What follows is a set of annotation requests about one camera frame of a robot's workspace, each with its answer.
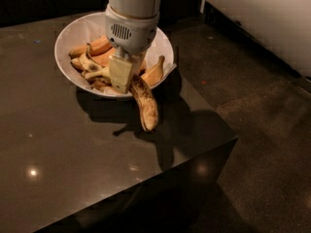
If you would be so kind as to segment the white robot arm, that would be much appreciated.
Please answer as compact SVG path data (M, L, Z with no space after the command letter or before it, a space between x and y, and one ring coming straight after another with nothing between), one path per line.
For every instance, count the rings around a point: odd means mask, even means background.
M125 93L137 65L127 61L147 50L156 36L161 0L109 0L105 32L116 55L110 61L113 87ZM207 19L223 17L242 34L311 75L311 0L201 0Z

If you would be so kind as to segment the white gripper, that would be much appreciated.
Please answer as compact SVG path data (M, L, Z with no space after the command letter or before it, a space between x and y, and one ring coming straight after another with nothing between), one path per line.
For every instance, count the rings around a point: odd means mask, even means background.
M111 84L117 92L126 94L134 75L138 75L143 62L140 54L147 50L156 37L159 15L151 18L126 17L111 6L105 11L105 32L117 50L109 57Z

